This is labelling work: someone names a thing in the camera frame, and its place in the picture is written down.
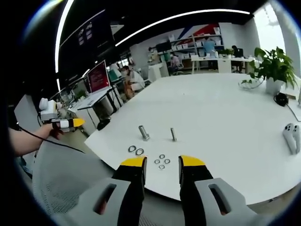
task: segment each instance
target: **ceiling light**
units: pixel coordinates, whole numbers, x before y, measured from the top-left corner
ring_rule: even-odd
[[[56,40],[55,40],[55,72],[56,73],[58,73],[58,52],[60,49],[60,41],[61,41],[61,36],[62,36],[62,32],[63,32],[63,27],[64,27],[64,23],[66,21],[68,12],[69,12],[73,2],[74,2],[74,0],[67,1],[65,8],[63,10],[62,16],[61,16],[60,23],[58,25],[58,29],[57,29]]]
[[[58,91],[61,92],[61,87],[60,87],[60,81],[59,81],[59,79],[56,79],[56,83],[57,83]]]
[[[192,11],[192,12],[188,12],[188,13],[181,13],[181,14],[178,14],[178,15],[175,15],[175,16],[170,16],[168,18],[165,18],[163,20],[159,20],[157,22],[154,22],[136,32],[134,32],[133,34],[127,36],[125,39],[121,40],[120,42],[118,42],[115,46],[119,46],[121,43],[123,43],[124,41],[128,40],[129,38],[133,37],[134,35],[152,27],[152,26],[155,26],[159,23],[162,23],[162,22],[165,22],[167,20],[171,20],[171,19],[175,19],[177,17],[181,17],[181,16],[187,16],[187,15],[191,15],[191,14],[196,14],[196,13],[210,13],[210,12],[230,12],[230,13],[242,13],[242,14],[250,14],[250,12],[246,12],[246,11],[241,11],[241,10],[234,10],[234,9],[204,9],[204,10],[197,10],[197,11]]]
[[[86,72],[83,74],[82,78],[90,71],[90,69],[86,70]]]

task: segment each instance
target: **metal washer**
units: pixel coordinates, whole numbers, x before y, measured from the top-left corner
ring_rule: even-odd
[[[165,169],[165,165],[159,165],[159,170],[164,170]]]
[[[128,152],[132,153],[132,152],[134,152],[134,151],[136,151],[136,146],[135,146],[135,145],[132,145],[132,146],[130,146],[130,147],[128,148]]]
[[[140,156],[140,155],[142,155],[144,153],[144,150],[142,149],[142,148],[138,148],[137,150],[136,150],[136,155],[137,156]]]

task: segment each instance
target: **desk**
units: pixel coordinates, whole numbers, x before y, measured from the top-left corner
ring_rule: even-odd
[[[95,113],[93,106],[101,101],[108,114],[112,114],[123,105],[119,92],[116,87],[105,87],[92,94],[86,99],[73,104],[68,110],[78,118],[85,120],[83,128],[87,134],[91,135],[99,123],[99,118]]]
[[[245,59],[245,58],[205,58],[205,57],[199,57],[197,55],[191,56],[192,61],[192,74],[194,74],[194,67],[196,61],[210,61],[210,60],[216,60],[218,64],[218,72],[219,73],[231,73],[231,61],[241,61],[241,62],[251,62],[253,59]]]
[[[247,204],[275,198],[301,178],[301,154],[290,155],[284,126],[297,120],[286,107],[265,95],[265,84],[242,90],[245,74],[205,73],[161,78],[111,116],[85,144],[105,163],[118,168],[135,155],[131,145],[148,157],[145,187],[180,200],[181,154],[203,160],[214,178],[237,189]],[[138,126],[150,135],[143,141]],[[177,142],[172,142],[170,128]],[[154,163],[160,154],[171,162],[163,171]]]

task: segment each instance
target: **white vr controller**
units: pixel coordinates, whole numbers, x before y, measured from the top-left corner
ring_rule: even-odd
[[[288,124],[283,130],[283,136],[291,150],[292,154],[300,152],[300,128],[294,124]]]

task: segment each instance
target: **white flower pot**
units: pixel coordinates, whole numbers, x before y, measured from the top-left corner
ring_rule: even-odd
[[[269,78],[266,80],[266,93],[275,96],[278,92],[280,92],[282,85],[284,84],[283,81],[276,80],[274,81],[273,78]]]

